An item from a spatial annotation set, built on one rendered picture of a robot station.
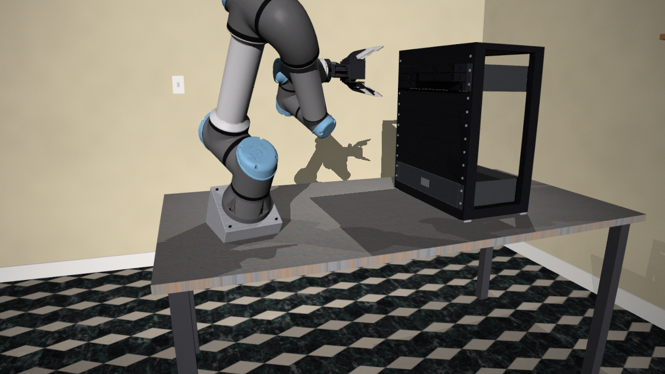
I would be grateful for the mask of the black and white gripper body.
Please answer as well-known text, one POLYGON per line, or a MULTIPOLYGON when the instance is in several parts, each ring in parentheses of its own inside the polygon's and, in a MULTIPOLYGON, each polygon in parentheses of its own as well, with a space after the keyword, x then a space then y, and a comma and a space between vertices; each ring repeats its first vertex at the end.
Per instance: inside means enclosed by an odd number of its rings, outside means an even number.
POLYGON ((364 82, 351 82, 356 81, 356 79, 365 79, 365 59, 342 59, 340 64, 331 64, 330 59, 325 59, 328 74, 324 83, 329 83, 331 76, 340 77, 342 83, 364 83, 364 82), (359 61, 352 61, 359 60, 359 61), (331 71, 332 69, 332 71, 331 71), (346 70, 346 71, 336 71, 336 70, 346 70))

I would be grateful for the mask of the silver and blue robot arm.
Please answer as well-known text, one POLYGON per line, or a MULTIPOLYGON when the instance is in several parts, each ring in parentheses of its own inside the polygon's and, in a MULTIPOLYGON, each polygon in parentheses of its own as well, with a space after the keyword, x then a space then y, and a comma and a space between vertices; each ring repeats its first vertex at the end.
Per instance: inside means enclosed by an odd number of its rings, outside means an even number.
POLYGON ((294 116, 319 138, 328 137, 336 126, 327 113, 322 87, 328 67, 325 59, 318 58, 313 24, 298 0, 222 0, 222 4, 229 12, 230 45, 218 106, 201 121, 198 135, 233 175, 222 197, 226 215, 236 222, 257 223, 271 210, 269 190, 278 163, 269 141, 248 134, 247 113, 264 45, 269 43, 280 55, 273 63, 273 78, 279 83, 276 110, 294 116))

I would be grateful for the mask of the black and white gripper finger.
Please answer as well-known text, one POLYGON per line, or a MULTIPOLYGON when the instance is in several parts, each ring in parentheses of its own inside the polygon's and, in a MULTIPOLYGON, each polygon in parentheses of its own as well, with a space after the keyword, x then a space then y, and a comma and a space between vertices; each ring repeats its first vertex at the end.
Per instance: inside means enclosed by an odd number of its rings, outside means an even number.
POLYGON ((361 49, 361 50, 356 50, 349 54, 345 59, 365 59, 365 57, 372 55, 373 53, 376 52, 376 50, 382 49, 384 46, 375 46, 375 47, 370 47, 368 49, 361 49))
POLYGON ((364 83, 346 83, 346 85, 353 91, 368 94, 375 97, 382 97, 381 94, 375 92, 373 88, 367 87, 364 83))

